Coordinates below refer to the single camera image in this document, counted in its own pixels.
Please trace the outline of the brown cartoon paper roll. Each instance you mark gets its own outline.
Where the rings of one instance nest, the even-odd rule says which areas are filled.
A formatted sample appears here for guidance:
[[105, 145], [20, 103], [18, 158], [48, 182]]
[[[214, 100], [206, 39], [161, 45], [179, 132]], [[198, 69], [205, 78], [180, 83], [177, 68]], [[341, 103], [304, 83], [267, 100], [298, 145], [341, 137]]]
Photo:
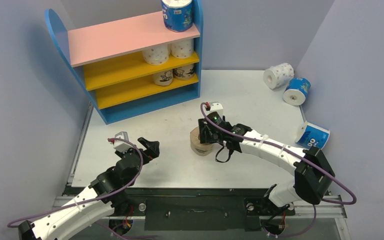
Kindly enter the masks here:
[[188, 65], [180, 66], [180, 67], [174, 68], [172, 72], [175, 79], [189, 80], [195, 74], [195, 65], [188, 64]]

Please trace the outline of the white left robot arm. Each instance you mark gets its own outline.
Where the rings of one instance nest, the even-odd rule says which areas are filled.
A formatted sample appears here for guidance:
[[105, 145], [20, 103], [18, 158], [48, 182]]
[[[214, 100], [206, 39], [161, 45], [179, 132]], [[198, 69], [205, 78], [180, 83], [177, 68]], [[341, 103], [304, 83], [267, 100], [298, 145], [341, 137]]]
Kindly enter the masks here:
[[20, 240], [68, 240], [86, 227], [129, 209], [126, 189], [133, 186], [145, 164], [160, 155], [160, 142], [143, 137], [138, 148], [126, 132], [108, 138], [119, 160], [58, 209], [29, 217], [17, 227]]

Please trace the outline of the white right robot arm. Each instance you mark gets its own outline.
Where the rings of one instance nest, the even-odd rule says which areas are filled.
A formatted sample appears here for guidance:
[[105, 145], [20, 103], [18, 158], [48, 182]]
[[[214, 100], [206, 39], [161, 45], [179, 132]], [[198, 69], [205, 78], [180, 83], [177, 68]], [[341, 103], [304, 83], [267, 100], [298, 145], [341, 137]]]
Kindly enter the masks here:
[[217, 112], [198, 120], [198, 132], [202, 144], [220, 144], [229, 155], [238, 152], [259, 157], [293, 176], [289, 182], [274, 184], [262, 199], [262, 207], [269, 214], [300, 200], [318, 205], [335, 176], [320, 148], [283, 144], [241, 123], [231, 125]]

